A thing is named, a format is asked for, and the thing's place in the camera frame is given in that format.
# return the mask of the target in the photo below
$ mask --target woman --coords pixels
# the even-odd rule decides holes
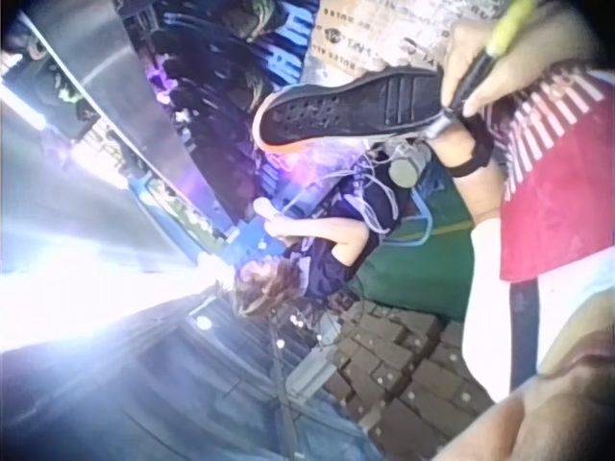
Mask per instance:
[[[327,217],[292,219],[276,215],[267,220],[268,233],[292,244],[283,256],[250,261],[237,270],[238,315],[265,315],[280,303],[298,297],[327,298],[355,275],[367,256],[400,224],[401,212],[408,204],[409,189],[391,180],[385,160],[384,152],[376,153],[376,181],[357,176],[342,180]],[[373,221],[370,226],[363,215]]]

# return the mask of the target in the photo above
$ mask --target brown hair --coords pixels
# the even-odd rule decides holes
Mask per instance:
[[[239,317],[257,317],[296,296],[299,290],[299,267],[286,258],[278,261],[270,280],[234,280],[234,309]]]

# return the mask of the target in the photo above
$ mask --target wristband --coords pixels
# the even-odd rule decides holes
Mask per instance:
[[[484,121],[477,115],[463,120],[463,125],[470,132],[475,140],[472,158],[458,166],[447,167],[449,174],[453,178],[463,178],[469,176],[479,168],[484,168],[491,159],[493,153],[493,136],[486,129]]]

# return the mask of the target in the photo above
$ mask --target poster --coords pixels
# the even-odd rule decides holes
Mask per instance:
[[[458,19],[487,20],[508,0],[321,0],[310,53],[351,77],[386,66],[433,69]]]

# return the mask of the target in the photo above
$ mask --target sneaker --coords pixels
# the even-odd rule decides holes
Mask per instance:
[[[316,138],[416,137],[442,109],[440,85],[436,72],[393,67],[338,87],[287,86],[257,110],[253,136],[272,154],[304,151]]]

